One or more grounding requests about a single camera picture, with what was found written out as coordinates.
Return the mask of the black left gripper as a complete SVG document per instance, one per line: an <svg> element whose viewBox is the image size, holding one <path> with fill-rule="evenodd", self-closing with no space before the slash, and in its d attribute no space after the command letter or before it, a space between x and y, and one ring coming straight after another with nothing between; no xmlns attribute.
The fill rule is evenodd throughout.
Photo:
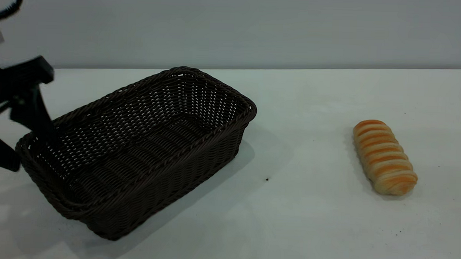
<svg viewBox="0 0 461 259"><path fill-rule="evenodd" d="M57 134L37 84L54 81L54 68L42 56L2 69L0 104L10 100L10 119L27 127L34 135L56 142ZM0 139L0 167L18 172L19 155Z"/></svg>

